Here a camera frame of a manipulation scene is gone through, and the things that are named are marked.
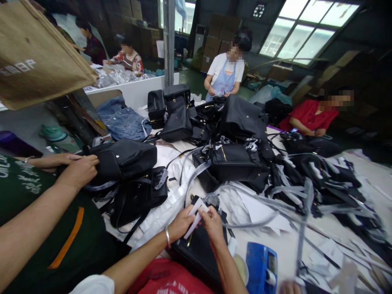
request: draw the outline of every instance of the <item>window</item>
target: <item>window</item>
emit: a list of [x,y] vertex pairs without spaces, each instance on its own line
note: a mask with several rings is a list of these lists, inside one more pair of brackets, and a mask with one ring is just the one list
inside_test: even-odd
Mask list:
[[[174,29],[175,31],[180,31],[183,33],[190,34],[193,23],[193,15],[195,14],[195,6],[194,2],[185,2],[185,11],[187,13],[187,17],[183,20],[183,17],[175,11],[175,19],[174,19]],[[163,0],[160,0],[160,28],[163,29]]]
[[260,54],[308,65],[359,5],[325,0],[287,0]]
[[263,15],[264,8],[264,4],[257,4],[253,12],[253,17],[260,18]]

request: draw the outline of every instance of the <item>silver bracelet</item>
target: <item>silver bracelet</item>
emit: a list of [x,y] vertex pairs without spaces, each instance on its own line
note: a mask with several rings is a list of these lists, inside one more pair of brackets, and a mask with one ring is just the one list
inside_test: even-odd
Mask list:
[[170,244],[169,230],[167,229],[167,227],[165,227],[165,231],[166,231],[166,238],[167,238],[167,248],[170,249],[172,245]]
[[35,158],[35,156],[29,156],[29,157],[27,157],[27,158],[24,160],[24,162],[27,163],[27,161],[28,161],[29,158]]

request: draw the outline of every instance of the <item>green shirt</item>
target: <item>green shirt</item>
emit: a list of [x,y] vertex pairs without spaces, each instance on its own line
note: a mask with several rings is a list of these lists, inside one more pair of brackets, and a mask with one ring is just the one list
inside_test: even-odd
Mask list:
[[[29,206],[55,180],[55,176],[30,164],[0,154],[0,225]],[[48,269],[74,229],[80,207],[84,214],[75,238],[59,266]],[[109,268],[117,261],[116,256],[99,210],[81,192],[4,293],[68,293],[85,277]]]

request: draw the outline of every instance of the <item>red clothing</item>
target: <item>red clothing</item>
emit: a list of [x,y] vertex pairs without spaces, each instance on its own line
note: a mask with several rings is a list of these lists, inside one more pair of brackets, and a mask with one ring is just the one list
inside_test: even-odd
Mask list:
[[166,258],[154,260],[137,278],[128,294],[213,294],[183,266]]
[[323,111],[316,115],[319,108],[320,101],[306,100],[298,105],[292,112],[289,113],[280,124],[280,129],[283,131],[291,131],[294,127],[290,124],[290,118],[296,118],[309,130],[328,129],[331,122],[339,114],[339,111]]

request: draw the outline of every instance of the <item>light blue apron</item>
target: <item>light blue apron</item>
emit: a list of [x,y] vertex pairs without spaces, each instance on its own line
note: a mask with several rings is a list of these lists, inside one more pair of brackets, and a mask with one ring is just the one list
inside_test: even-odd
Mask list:
[[[237,63],[234,64],[234,72],[232,75],[228,75],[225,71],[225,67],[227,64],[227,58],[225,61],[225,64],[223,65],[222,69],[220,70],[219,76],[216,78],[215,83],[212,85],[212,88],[215,90],[216,94],[221,93],[223,95],[224,93],[228,93],[233,90],[234,88],[234,83],[236,81],[236,65]],[[212,97],[210,94],[207,94],[205,101],[209,102],[212,100]]]

